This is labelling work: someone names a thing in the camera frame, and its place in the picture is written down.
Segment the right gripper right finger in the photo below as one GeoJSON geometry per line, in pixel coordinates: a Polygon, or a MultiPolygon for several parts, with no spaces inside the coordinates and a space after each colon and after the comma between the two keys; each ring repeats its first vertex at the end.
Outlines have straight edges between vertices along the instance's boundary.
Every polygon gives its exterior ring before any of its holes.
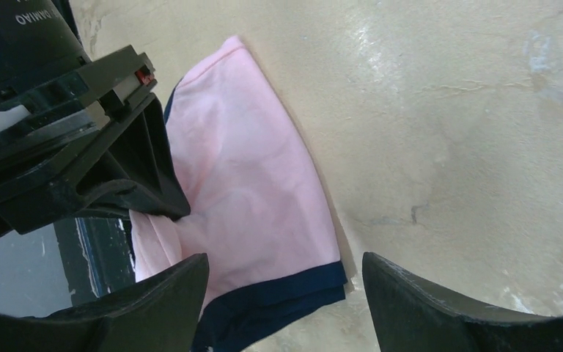
{"type": "Polygon", "coordinates": [[[362,278],[382,351],[563,351],[563,315],[478,301],[373,252],[362,257],[362,278]]]}

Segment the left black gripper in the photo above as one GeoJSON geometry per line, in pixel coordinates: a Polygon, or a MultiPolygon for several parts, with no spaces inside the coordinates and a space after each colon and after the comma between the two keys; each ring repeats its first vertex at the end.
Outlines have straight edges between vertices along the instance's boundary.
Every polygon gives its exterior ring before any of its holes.
{"type": "Polygon", "coordinates": [[[178,220],[191,206],[177,179],[148,55],[126,46],[6,102],[28,117],[0,132],[0,238],[60,219],[178,220]]]}

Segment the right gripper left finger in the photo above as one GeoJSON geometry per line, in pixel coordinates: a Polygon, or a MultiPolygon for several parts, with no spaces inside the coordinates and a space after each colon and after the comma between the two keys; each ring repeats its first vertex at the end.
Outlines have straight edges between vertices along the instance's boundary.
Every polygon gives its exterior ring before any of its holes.
{"type": "Polygon", "coordinates": [[[207,255],[195,254],[48,317],[0,314],[0,351],[189,351],[208,275],[207,255]]]}

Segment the pink underwear navy trim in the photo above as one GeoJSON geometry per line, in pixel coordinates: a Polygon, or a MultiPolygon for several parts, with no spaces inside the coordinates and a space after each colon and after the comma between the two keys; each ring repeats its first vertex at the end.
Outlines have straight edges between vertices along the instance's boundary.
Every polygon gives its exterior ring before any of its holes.
{"type": "Polygon", "coordinates": [[[345,298],[347,277],[306,145],[250,51],[227,39],[166,106],[175,174],[191,213],[131,212],[136,280],[205,253],[193,351],[242,351],[345,298]]]}

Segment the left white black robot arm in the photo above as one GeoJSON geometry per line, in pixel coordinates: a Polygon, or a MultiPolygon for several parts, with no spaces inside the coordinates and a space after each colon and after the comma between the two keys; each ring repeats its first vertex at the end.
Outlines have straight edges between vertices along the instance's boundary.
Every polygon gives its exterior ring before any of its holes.
{"type": "Polygon", "coordinates": [[[187,216],[155,69],[90,59],[66,1],[0,1],[0,238],[70,217],[187,216]]]}

